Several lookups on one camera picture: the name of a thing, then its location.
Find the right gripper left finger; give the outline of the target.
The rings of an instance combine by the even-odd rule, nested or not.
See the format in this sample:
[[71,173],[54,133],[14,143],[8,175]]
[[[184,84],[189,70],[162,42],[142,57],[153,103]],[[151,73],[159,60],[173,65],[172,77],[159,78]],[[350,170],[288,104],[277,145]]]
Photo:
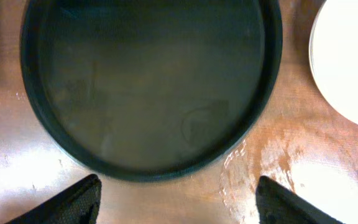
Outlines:
[[8,224],[95,224],[101,205],[101,181],[90,174]]

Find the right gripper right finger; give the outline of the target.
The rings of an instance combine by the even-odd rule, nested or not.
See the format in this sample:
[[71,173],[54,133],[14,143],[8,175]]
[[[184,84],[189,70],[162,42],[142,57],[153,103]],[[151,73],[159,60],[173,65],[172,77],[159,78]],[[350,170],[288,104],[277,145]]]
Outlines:
[[340,224],[278,182],[261,176],[255,191],[260,224]]

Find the cream plate top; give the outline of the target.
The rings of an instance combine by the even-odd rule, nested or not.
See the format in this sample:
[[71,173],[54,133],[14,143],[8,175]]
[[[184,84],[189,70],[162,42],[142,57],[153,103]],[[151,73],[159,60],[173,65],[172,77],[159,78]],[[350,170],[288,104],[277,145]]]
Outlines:
[[326,0],[309,40],[313,79],[325,100],[358,124],[358,0]]

